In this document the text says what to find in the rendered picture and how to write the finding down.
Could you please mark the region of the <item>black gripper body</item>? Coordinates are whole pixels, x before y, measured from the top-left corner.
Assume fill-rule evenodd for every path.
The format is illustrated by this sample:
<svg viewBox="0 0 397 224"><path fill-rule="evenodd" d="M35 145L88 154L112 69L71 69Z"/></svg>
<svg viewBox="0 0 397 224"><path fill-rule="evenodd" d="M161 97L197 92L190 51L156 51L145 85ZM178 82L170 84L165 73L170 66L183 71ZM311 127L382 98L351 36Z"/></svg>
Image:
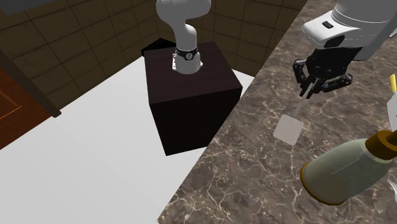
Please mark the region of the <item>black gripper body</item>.
<svg viewBox="0 0 397 224"><path fill-rule="evenodd" d="M329 80L344 74L361 49L362 47L315 49L305 61L308 78Z"/></svg>

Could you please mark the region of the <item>pale grey square tile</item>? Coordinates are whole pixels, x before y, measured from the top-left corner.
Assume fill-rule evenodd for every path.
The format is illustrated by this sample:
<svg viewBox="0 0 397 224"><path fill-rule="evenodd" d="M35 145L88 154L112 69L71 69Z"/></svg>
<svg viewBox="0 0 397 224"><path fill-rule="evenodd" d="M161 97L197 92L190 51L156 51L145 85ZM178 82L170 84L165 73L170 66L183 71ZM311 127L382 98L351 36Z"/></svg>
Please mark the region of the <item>pale grey square tile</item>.
<svg viewBox="0 0 397 224"><path fill-rule="evenodd" d="M288 115L282 115L273 136L278 140L294 146L303 129L303 122Z"/></svg>

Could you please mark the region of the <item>white bottle with yellow tip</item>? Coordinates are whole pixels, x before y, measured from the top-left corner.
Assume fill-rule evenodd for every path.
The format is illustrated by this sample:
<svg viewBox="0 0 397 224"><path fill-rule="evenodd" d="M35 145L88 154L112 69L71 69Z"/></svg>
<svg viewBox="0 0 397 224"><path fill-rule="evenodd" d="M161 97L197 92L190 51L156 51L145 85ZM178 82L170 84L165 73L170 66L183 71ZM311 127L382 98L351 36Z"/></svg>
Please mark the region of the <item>white bottle with yellow tip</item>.
<svg viewBox="0 0 397 224"><path fill-rule="evenodd" d="M391 130L395 131L397 130L397 79L395 74L390 75L389 83L391 86L392 97L387 102L387 112Z"/></svg>

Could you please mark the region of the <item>brown wooden door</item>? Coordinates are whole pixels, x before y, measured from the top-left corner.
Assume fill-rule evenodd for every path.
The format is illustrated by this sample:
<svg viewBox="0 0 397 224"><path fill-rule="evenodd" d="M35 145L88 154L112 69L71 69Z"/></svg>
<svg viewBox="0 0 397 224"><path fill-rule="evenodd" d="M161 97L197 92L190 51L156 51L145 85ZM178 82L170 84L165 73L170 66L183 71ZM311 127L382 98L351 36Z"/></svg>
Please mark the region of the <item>brown wooden door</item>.
<svg viewBox="0 0 397 224"><path fill-rule="evenodd" d="M59 115L60 109L0 50L0 150Z"/></svg>

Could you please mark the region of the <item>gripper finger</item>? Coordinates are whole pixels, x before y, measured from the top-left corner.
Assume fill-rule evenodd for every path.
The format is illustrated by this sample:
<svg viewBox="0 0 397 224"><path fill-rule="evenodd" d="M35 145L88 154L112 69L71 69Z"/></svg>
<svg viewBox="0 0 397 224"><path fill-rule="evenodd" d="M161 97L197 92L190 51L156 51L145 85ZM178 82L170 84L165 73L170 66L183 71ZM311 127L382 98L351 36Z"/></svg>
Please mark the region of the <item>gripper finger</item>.
<svg viewBox="0 0 397 224"><path fill-rule="evenodd" d="M306 99L310 99L313 94L318 94L320 92L331 92L333 90L349 86L351 83L352 75L349 73L345 73L330 80L316 78L313 86L310 87Z"/></svg>
<svg viewBox="0 0 397 224"><path fill-rule="evenodd" d="M313 77L311 75L305 75L303 71L305 66L306 59L296 59L293 63L296 81L300 84L300 88L302 89L300 97L310 97L312 95Z"/></svg>

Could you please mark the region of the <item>silver fork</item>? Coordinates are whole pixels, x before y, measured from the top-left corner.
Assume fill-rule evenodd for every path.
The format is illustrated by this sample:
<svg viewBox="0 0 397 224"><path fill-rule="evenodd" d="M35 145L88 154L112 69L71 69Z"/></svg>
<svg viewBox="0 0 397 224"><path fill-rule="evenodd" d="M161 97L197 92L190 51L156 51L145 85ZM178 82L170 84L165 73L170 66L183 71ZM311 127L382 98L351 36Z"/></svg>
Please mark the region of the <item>silver fork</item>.
<svg viewBox="0 0 397 224"><path fill-rule="evenodd" d="M390 184L391 188L394 191L394 199L395 199L395 201L397 203L397 184L392 182L392 181L390 181L390 180L388 180L388 183Z"/></svg>

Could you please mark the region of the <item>black box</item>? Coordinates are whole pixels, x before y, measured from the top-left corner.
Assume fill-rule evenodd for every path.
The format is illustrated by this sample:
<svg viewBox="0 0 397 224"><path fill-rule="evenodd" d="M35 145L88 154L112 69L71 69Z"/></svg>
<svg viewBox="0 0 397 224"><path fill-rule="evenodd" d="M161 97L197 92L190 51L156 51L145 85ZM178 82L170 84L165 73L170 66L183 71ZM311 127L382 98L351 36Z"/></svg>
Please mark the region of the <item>black box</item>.
<svg viewBox="0 0 397 224"><path fill-rule="evenodd" d="M159 38L156 41L152 42L151 44L149 44L148 46L144 47L141 50L142 56L144 56L144 53L148 50L157 50L157 49L162 49L162 48L171 48L171 47L175 47L176 44L175 42L166 40L164 38Z"/></svg>

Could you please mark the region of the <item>dark robot stand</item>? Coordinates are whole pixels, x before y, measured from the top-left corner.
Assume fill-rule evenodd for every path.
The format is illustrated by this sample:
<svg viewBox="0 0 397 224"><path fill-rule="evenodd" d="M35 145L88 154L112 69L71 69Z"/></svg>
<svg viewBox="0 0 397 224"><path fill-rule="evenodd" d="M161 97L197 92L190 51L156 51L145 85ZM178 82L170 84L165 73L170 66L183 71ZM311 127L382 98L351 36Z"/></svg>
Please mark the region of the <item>dark robot stand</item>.
<svg viewBox="0 0 397 224"><path fill-rule="evenodd" d="M172 69L175 49L144 53L148 101L166 155L209 145L238 103L242 85L215 42L200 43L195 74Z"/></svg>

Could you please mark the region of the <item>olive bottle with brown cap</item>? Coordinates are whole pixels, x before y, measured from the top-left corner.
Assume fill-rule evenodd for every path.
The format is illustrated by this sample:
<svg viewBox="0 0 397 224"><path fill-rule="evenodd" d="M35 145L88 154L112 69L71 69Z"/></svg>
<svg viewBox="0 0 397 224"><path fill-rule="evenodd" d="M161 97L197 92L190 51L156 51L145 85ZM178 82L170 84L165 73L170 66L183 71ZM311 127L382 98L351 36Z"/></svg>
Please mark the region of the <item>olive bottle with brown cap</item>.
<svg viewBox="0 0 397 224"><path fill-rule="evenodd" d="M343 143L303 165L300 180L318 202L337 206L382 179L397 157L397 130Z"/></svg>

